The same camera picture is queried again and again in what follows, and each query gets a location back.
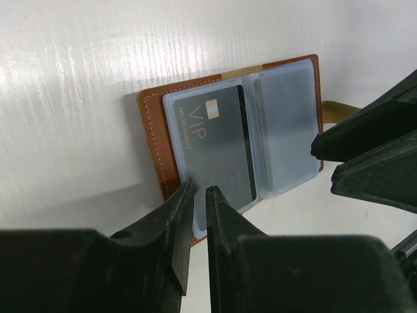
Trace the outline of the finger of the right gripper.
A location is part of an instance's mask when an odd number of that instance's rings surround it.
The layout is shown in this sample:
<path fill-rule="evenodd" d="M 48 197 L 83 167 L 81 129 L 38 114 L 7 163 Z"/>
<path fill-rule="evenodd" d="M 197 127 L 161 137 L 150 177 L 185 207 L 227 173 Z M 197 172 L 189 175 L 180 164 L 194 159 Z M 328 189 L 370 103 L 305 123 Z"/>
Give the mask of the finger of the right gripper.
<path fill-rule="evenodd" d="M 416 133 L 336 167 L 331 193 L 416 213 Z"/>
<path fill-rule="evenodd" d="M 311 154 L 319 160 L 346 162 L 416 130 L 416 72 L 377 100 L 318 135 Z"/>

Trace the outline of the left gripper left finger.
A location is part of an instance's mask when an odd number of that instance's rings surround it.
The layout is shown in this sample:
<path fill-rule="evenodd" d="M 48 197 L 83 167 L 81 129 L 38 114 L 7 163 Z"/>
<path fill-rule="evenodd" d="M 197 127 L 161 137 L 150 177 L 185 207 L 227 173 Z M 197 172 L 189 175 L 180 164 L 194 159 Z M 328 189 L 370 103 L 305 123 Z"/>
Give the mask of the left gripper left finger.
<path fill-rule="evenodd" d="M 111 236 L 3 230 L 2 312 L 178 312 L 186 294 L 194 184 Z"/>

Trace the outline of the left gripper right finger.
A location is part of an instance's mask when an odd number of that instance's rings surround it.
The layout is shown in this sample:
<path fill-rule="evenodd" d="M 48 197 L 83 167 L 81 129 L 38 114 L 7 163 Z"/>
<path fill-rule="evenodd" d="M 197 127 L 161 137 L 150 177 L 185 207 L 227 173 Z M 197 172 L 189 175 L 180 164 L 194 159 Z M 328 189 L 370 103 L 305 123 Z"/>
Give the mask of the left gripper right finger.
<path fill-rule="evenodd" d="M 269 236 L 206 191 L 213 312 L 415 312 L 397 260 L 366 235 Z"/>

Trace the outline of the brown leather card holder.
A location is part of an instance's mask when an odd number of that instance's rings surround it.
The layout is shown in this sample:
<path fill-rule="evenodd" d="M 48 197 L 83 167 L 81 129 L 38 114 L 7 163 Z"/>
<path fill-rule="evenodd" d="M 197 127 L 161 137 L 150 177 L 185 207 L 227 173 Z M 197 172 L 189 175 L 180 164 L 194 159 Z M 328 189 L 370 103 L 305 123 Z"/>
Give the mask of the brown leather card holder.
<path fill-rule="evenodd" d="M 174 100 L 211 86 L 241 85 L 252 152 L 256 199 L 279 196 L 316 177 L 323 162 L 312 156 L 311 144 L 330 121 L 330 102 L 321 98 L 319 57 L 303 55 L 229 72 L 144 89 L 137 105 L 149 144 L 154 169 L 164 198 L 191 179 L 181 169 L 180 136 L 175 126 Z M 191 242 L 195 236 L 195 194 Z"/>

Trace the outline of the black VIP card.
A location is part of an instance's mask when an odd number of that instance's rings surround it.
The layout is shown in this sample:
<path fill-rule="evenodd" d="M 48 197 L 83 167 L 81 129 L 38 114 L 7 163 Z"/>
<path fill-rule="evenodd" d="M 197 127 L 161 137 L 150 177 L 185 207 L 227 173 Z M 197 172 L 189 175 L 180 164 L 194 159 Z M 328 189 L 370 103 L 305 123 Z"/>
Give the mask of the black VIP card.
<path fill-rule="evenodd" d="M 195 183 L 195 236 L 206 232 L 205 191 L 218 186 L 230 205 L 242 209 L 257 197 L 241 85 L 211 86 L 174 100 L 182 171 Z"/>

